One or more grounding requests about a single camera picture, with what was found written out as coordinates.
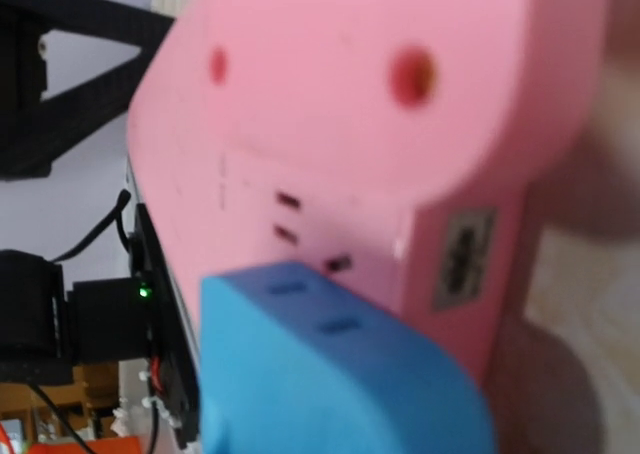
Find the pink triangular power strip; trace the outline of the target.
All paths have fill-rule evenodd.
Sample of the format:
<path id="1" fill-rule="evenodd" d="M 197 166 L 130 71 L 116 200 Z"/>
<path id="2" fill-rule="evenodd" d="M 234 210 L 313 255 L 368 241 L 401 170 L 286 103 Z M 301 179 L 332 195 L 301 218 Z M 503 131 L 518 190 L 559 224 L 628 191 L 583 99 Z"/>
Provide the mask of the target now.
<path id="1" fill-rule="evenodd" d="M 295 259 L 485 376 L 524 194 L 594 95 L 608 0 L 190 0 L 128 150 L 194 326 Z"/>

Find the blue square plug adapter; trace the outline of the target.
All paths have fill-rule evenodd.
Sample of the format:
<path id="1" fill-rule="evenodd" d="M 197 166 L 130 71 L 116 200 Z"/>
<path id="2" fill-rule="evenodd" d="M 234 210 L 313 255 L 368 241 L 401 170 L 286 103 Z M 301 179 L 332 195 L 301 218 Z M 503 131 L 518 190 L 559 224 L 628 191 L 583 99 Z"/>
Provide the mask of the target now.
<path id="1" fill-rule="evenodd" d="M 437 344 L 297 262 L 204 279 L 207 453 L 493 453 L 486 402 Z"/>

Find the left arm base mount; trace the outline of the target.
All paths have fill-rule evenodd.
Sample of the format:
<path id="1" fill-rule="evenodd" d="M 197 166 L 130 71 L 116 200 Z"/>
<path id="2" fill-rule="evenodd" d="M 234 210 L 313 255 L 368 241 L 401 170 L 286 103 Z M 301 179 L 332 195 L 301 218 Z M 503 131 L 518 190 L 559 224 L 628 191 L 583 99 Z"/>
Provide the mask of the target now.
<path id="1" fill-rule="evenodd" d="M 72 382 L 76 366 L 143 359 L 156 448 L 166 421 L 177 447 L 199 436 L 197 368 L 168 267 L 145 204 L 134 209 L 134 230 L 124 229 L 131 200 L 120 191 L 115 206 L 73 248 L 47 260 L 5 249 L 1 253 L 1 380 L 28 386 L 48 407 L 47 387 Z M 129 262 L 125 277 L 64 286 L 64 262 L 116 226 Z"/>

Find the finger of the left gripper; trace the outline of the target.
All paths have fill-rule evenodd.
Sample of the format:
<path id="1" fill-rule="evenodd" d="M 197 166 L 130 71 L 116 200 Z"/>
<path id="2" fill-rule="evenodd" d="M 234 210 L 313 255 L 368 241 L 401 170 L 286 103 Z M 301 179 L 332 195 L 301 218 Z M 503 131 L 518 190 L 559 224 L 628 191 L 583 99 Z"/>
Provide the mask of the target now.
<path id="1" fill-rule="evenodd" d="M 1 177 L 124 177 L 125 115 L 173 24 L 151 0 L 1 0 Z"/>

